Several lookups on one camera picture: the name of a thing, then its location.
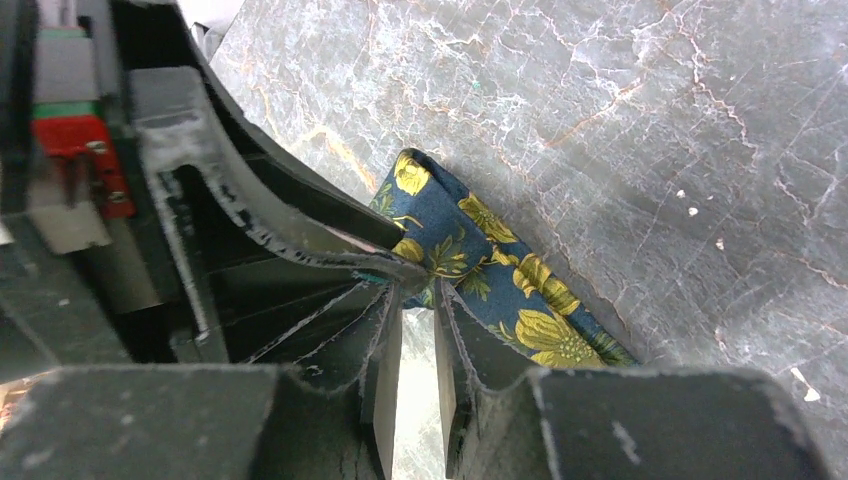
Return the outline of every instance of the gray plastic part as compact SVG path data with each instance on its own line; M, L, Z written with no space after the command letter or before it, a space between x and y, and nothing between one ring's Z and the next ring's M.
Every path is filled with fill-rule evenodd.
M94 46L88 38L39 36L36 44L35 103L97 100Z
M47 246L60 255L111 243L109 233L89 192L88 168L77 162L78 181L67 187L59 167L48 159L33 166L27 214ZM69 204L66 188L73 190Z
M75 0L38 0L39 23L43 27L76 26Z

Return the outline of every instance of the marble surface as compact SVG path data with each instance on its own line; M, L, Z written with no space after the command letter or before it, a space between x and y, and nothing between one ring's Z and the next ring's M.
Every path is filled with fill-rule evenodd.
M246 0L212 63L363 202L433 154L644 361L769 372L846 478L846 42L839 0Z

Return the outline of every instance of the floral fabric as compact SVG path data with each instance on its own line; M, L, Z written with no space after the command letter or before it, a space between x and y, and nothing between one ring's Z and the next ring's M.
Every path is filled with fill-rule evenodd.
M405 232L395 253L447 278L478 321L536 363L638 364L538 255L421 151L400 153L371 207ZM432 282L406 304L432 305Z

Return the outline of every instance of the white speck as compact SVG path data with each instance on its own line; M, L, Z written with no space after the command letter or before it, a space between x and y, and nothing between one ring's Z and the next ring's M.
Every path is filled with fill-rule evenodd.
M792 367L789 369L792 372L792 375L798 379L799 382L803 383L807 387L807 394L804 395L805 402L817 402L821 400L821 395L819 392L807 382L807 379L804 377L804 374L801 373L801 370L798 370L798 367Z
M815 388L810 388L807 390L807 394L804 395L805 402L818 402L821 400L821 395Z
M42 463L50 460L50 457L53 456L53 449L48 448L47 450L39 453L31 453L24 457L23 466L24 470L29 470L30 468L35 468Z
M621 442L621 449L624 451L624 454L627 455L627 458L630 459L630 463L633 465L641 464L642 459L639 458L639 455L636 455L636 441L633 440L633 437L630 436L627 429L624 428L624 425L613 420L612 434L615 435L615 438Z

